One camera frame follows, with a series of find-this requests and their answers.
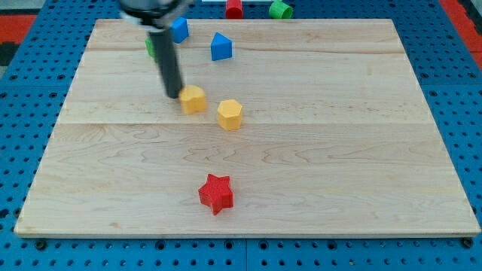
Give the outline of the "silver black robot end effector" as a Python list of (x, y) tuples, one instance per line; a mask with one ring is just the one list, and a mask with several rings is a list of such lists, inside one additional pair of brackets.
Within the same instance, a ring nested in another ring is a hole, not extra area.
[(148, 27), (164, 27), (180, 17), (191, 0), (118, 0), (120, 17), (127, 22)]

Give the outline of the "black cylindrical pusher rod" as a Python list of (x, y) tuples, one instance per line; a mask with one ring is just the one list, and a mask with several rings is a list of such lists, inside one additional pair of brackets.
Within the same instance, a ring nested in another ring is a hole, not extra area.
[(149, 32), (149, 38), (154, 47), (155, 59), (166, 95), (171, 99), (177, 99), (184, 84), (172, 34), (169, 29), (161, 29)]

